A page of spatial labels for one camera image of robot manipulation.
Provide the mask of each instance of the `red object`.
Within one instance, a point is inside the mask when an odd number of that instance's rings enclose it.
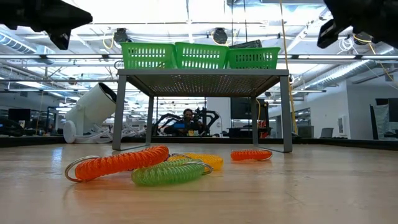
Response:
[[[248,159],[266,160],[272,157],[272,152],[268,150],[241,150],[231,152],[231,158],[235,161],[242,161]]]
[[[169,156],[167,146],[148,147],[143,151],[129,152],[116,156],[90,159],[76,166],[79,180],[93,180],[107,174],[153,166]]]

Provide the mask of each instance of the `metal key ring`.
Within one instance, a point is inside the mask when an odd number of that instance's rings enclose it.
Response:
[[[205,166],[205,167],[209,168],[209,171],[206,171],[206,172],[202,173],[202,175],[207,175],[207,174],[210,174],[210,173],[213,172],[213,167],[211,165],[209,165],[209,164],[205,164],[204,162],[189,161],[189,162],[184,163],[183,165],[189,165],[189,164],[202,165],[202,166]]]
[[[260,159],[259,161],[266,161],[266,160],[269,160],[270,158],[272,158],[272,156],[274,156],[274,154],[272,153],[272,151],[271,150],[268,150],[268,149],[261,149],[262,151],[267,151],[267,152],[270,152],[271,153],[271,156],[270,157],[268,157],[268,158],[266,158],[266,159]]]
[[[182,156],[182,157],[185,157],[185,158],[187,158],[187,159],[192,159],[192,158],[189,157],[189,156],[186,156],[186,155],[184,155],[184,154],[179,154],[179,153],[173,153],[170,157],[172,157],[172,156]]]
[[[77,164],[79,164],[79,163],[81,163],[81,162],[83,162],[83,161],[90,160],[90,159],[97,159],[97,158],[100,158],[100,156],[85,156],[85,157],[82,157],[82,158],[80,158],[80,159],[77,159],[77,160],[71,162],[71,163],[67,166],[67,168],[65,169],[65,177],[66,177],[68,180],[73,181],[73,182],[82,182],[82,180],[74,179],[74,178],[71,178],[71,177],[69,176],[69,171],[70,171],[70,169],[72,169],[73,166],[75,166],[75,165],[77,165]]]

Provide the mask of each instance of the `plastic basket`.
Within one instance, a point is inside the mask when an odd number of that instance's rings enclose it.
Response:
[[[228,52],[230,68],[275,69],[280,47],[231,49]]]
[[[173,44],[121,43],[125,69],[176,68]]]
[[[210,68],[223,69],[226,64],[227,46],[190,44],[177,42],[178,68]]]

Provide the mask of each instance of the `desk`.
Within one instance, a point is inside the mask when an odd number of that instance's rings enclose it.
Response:
[[[255,69],[120,69],[118,70],[118,99],[114,120],[112,148],[121,148],[124,96],[129,82],[149,96],[146,143],[152,137],[152,114],[156,96],[205,96],[205,97],[250,97],[251,111],[257,111],[256,97],[280,82],[284,148],[280,152],[292,152],[291,119],[289,105],[289,71]],[[257,112],[252,113],[252,123],[257,124]],[[253,144],[258,144],[258,135],[252,135]]]

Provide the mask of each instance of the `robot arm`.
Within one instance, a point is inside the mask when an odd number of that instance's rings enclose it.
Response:
[[[177,116],[175,114],[171,114],[171,113],[167,113],[165,115],[162,115],[160,117],[160,119],[152,126],[152,135],[158,135],[158,131],[159,131],[159,124],[160,122],[162,122],[165,118],[171,117],[172,119],[179,121],[182,118],[180,116]]]

